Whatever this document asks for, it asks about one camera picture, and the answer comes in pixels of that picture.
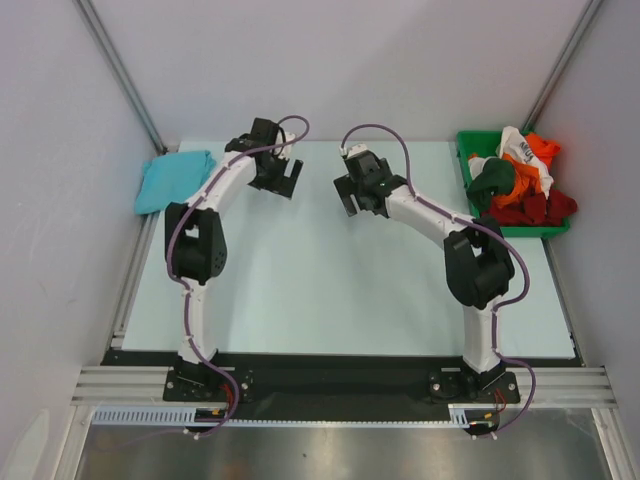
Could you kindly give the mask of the white and green t-shirt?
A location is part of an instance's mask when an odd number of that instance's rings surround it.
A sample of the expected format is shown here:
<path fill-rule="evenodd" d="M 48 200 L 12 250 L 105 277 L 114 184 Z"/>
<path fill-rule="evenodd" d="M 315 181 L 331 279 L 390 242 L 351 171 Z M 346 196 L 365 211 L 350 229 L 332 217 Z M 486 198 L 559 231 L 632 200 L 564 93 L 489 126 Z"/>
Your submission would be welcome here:
<path fill-rule="evenodd" d="M 481 213 L 488 212 L 491 201 L 498 195 L 509 194 L 514 187 L 515 172 L 511 164 L 496 156 L 468 159 L 472 182 L 466 190 L 471 204 Z"/>

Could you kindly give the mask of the orange t-shirt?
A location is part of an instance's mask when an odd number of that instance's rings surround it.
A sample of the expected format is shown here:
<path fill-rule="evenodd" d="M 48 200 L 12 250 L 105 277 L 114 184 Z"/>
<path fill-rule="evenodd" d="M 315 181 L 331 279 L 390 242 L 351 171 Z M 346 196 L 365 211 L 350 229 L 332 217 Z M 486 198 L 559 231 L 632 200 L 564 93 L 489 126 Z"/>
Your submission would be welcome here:
<path fill-rule="evenodd" d="M 522 135 L 515 127 L 505 127 L 496 153 L 514 168 L 515 180 L 509 194 L 495 197 L 497 205 L 503 208 L 537 194 L 543 194 L 548 199 L 554 185 L 551 165 L 560 151 L 559 144 L 536 133 Z"/>

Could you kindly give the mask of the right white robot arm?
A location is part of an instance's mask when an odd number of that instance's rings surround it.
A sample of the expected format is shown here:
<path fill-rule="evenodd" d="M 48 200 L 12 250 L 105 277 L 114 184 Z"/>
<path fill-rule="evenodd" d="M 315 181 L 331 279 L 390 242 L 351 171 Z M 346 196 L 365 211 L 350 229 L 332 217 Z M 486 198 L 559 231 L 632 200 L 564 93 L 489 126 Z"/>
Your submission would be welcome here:
<path fill-rule="evenodd" d="M 492 310 L 515 273 L 507 248 L 495 238 L 497 226 L 418 197 L 404 177 L 391 172 L 386 159 L 364 144 L 343 148 L 341 157 L 347 174 L 335 179 L 334 186 L 349 216 L 361 211 L 380 215 L 442 249 L 447 287 L 464 313 L 463 360 L 471 370 L 461 376 L 461 388 L 473 401 L 486 400 L 497 389 L 492 370 L 500 363 Z"/>

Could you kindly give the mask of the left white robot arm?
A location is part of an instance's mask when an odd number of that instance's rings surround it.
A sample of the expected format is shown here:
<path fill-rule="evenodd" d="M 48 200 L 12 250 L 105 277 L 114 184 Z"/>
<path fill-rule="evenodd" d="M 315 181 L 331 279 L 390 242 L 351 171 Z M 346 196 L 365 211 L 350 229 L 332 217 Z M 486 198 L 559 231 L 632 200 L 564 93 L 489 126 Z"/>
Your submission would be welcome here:
<path fill-rule="evenodd" d="M 309 122 L 289 115 L 279 121 L 256 118 L 251 130 L 227 143 L 222 161 L 187 200 L 171 203 L 164 212 L 165 261 L 169 278 L 182 287 L 184 340 L 179 367 L 187 372 L 186 387 L 197 398 L 214 397 L 221 376 L 207 365 L 217 353 L 204 328 L 206 294 L 226 265 L 228 249 L 222 220 L 241 190 L 252 187 L 290 199 L 303 162 L 294 160 L 298 136 L 284 130 L 299 120 L 304 134 Z"/>

